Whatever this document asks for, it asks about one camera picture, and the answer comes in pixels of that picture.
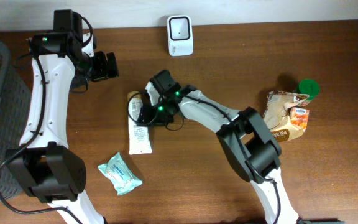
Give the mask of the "white cream tube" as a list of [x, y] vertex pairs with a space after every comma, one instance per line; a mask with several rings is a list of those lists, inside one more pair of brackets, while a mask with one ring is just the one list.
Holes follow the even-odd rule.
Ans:
[[139, 117], [140, 109], [143, 106], [141, 95], [137, 91], [132, 91], [127, 97], [129, 99], [129, 154], [151, 154], [153, 150], [150, 143], [148, 127], [138, 126], [134, 122], [134, 120]]

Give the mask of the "teal tissue pack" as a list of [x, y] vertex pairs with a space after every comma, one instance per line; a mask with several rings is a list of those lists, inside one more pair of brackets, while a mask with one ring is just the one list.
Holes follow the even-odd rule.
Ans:
[[143, 181], [132, 173], [119, 152], [107, 163], [99, 165], [98, 169], [111, 181], [118, 195], [127, 194], [143, 184]]

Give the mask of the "beige snack bag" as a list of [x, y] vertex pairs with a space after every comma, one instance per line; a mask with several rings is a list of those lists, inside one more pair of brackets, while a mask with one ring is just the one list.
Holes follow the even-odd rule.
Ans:
[[267, 95], [267, 109], [263, 120], [278, 142], [291, 141], [304, 134], [302, 128], [291, 124], [290, 111], [309, 98], [309, 95], [285, 91], [271, 91]]

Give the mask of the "orange tissue pack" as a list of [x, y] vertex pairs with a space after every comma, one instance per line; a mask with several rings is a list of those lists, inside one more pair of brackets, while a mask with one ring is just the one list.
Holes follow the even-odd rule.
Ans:
[[310, 111], [304, 108], [293, 107], [290, 111], [291, 124], [298, 126], [306, 131]]

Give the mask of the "green lid jar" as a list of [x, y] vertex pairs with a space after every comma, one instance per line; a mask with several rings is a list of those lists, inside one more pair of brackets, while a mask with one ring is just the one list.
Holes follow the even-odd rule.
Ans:
[[304, 79], [294, 89], [294, 93], [309, 95], [308, 100], [313, 100], [319, 95], [319, 84], [313, 79]]

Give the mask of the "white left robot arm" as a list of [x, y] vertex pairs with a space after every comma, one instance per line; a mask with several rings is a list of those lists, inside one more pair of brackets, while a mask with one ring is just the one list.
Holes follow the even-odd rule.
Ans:
[[48, 205], [39, 213], [57, 211], [66, 223], [106, 222], [86, 193], [85, 162], [69, 150], [66, 131], [72, 81], [105, 75], [114, 57], [95, 48], [92, 32], [50, 32], [29, 40], [34, 81], [27, 125], [4, 163], [27, 196]]

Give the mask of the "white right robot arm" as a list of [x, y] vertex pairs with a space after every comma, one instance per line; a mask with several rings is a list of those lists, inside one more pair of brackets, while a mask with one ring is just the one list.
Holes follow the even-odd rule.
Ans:
[[175, 105], [184, 118], [216, 134], [232, 169], [256, 191], [267, 223], [300, 222], [283, 184], [281, 147], [255, 109], [230, 109], [191, 85], [167, 92], [148, 83], [143, 93], [158, 112]]

